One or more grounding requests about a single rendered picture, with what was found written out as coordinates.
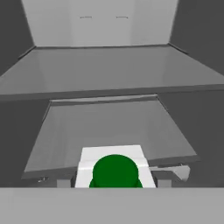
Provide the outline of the grey fridge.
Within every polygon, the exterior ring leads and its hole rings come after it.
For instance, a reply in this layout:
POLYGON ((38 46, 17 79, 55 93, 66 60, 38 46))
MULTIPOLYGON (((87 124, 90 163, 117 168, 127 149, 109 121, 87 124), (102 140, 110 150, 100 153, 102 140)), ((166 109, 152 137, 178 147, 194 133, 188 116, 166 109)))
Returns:
MULTIPOLYGON (((0 64, 15 44, 23 44, 24 50, 9 69, 35 49, 170 46, 183 53, 169 43, 177 6, 178 0, 0 0, 0 64)), ((51 176, 23 177, 52 103, 112 102, 144 97, 162 103, 199 156, 198 161, 190 164, 151 166, 148 163, 149 167, 154 172, 169 172, 182 186, 224 186, 222 89, 0 101, 0 187, 41 185, 77 172, 78 166, 75 170, 56 171, 51 176)))

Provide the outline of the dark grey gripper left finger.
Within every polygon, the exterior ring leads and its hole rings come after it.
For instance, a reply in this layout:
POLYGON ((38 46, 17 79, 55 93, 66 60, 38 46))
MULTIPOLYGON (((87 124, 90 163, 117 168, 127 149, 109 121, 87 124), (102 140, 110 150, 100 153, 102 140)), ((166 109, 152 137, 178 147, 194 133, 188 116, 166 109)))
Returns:
POLYGON ((56 179, 58 188, 74 188, 76 180, 76 171, 66 173, 56 179))

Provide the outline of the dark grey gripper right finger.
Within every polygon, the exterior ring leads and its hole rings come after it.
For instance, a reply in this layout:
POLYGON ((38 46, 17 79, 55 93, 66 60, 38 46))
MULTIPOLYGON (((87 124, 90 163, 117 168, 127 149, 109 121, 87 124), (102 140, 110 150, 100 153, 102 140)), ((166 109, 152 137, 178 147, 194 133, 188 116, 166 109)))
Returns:
POLYGON ((152 174, 157 188, 172 186, 171 174, 168 171, 154 171, 152 174))

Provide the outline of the small grey fridge shelf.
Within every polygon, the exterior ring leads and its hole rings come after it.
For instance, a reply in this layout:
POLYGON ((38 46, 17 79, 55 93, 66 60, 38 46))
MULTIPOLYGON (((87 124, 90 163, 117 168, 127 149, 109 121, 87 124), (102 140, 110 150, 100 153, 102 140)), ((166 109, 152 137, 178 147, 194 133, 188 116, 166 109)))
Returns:
POLYGON ((154 98, 52 103, 24 169, 25 179, 76 169, 84 147, 138 144, 149 165, 200 159, 162 103, 154 98))

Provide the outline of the large grey fridge shelf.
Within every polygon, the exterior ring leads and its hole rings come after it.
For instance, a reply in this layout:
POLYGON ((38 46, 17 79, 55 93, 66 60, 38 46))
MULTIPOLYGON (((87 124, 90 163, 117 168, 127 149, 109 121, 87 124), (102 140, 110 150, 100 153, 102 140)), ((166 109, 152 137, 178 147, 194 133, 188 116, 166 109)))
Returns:
POLYGON ((35 49, 0 77, 0 101, 224 89, 224 76, 170 46, 35 49))

